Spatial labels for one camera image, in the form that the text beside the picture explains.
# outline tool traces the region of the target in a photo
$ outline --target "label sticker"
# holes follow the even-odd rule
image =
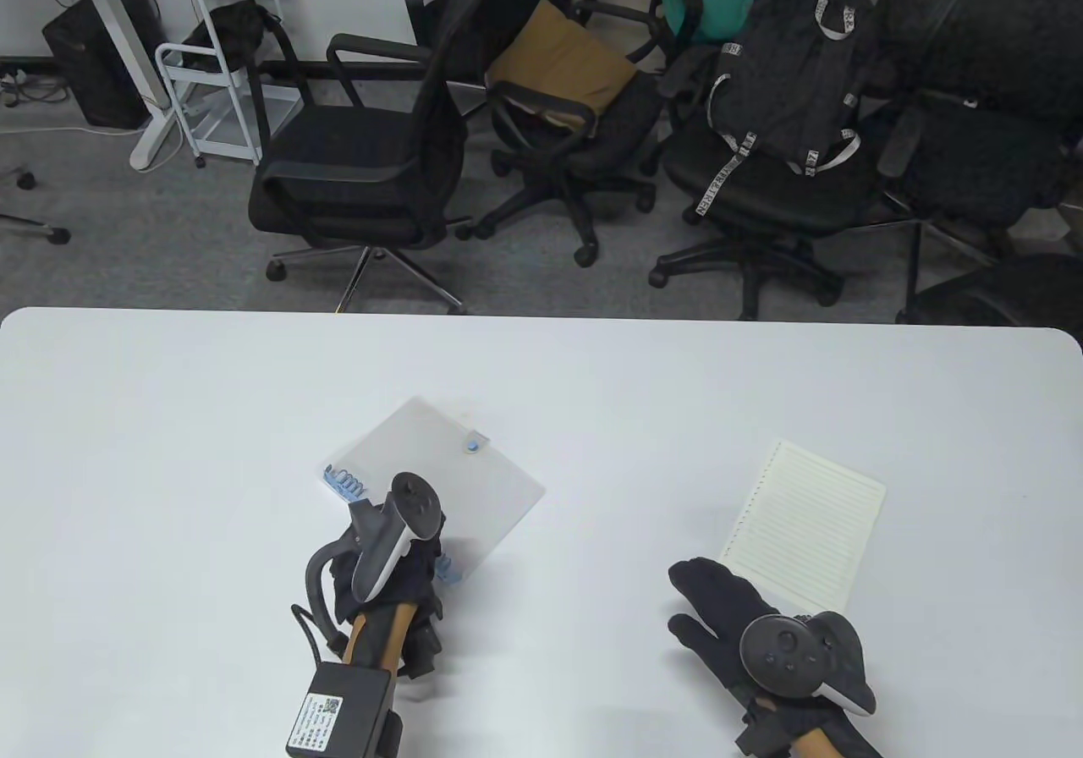
[[[342,696],[325,696],[323,693],[310,693],[304,697],[301,711],[293,723],[293,732],[289,734],[288,745],[299,749],[311,749],[323,753],[327,749],[335,719],[342,708]]]

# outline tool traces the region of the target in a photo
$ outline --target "white table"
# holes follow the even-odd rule
[[[736,755],[666,568],[718,552],[774,436],[888,486],[847,610],[886,757],[1083,740],[1067,336],[26,310],[0,329],[0,756],[284,755],[312,672],[287,606],[347,524],[313,467],[415,394],[548,493],[449,603],[435,696],[400,689],[404,758]]]
[[[151,115],[151,120],[140,135],[130,158],[133,169],[145,169],[151,166],[152,159],[173,126],[173,110],[169,96],[120,0],[92,0],[92,2]]]

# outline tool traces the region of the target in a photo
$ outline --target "white metal cart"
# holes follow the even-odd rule
[[[282,16],[279,0],[270,0],[274,13]],[[172,103],[173,113],[181,125],[184,139],[192,148],[196,166],[206,165],[204,155],[222,155],[249,160],[258,165],[261,157],[256,110],[251,102],[251,88],[244,67],[230,70],[219,34],[214,28],[206,0],[193,0],[199,18],[207,27],[211,47],[164,42],[155,51],[155,62]],[[184,66],[184,55],[213,56],[218,70],[207,71]],[[191,100],[199,84],[219,88],[217,91]],[[297,109],[300,93],[292,87],[263,84],[268,120],[273,134]]]

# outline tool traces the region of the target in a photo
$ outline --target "brown seat cushion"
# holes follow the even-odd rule
[[[631,62],[564,16],[549,0],[540,0],[516,40],[490,66],[485,81],[488,87],[510,81],[585,104],[601,116],[635,75]],[[537,114],[567,129],[583,125],[582,119],[565,114]]]

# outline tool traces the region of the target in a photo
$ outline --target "lined paper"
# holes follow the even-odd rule
[[[843,612],[886,492],[779,440],[718,560],[809,613]]]

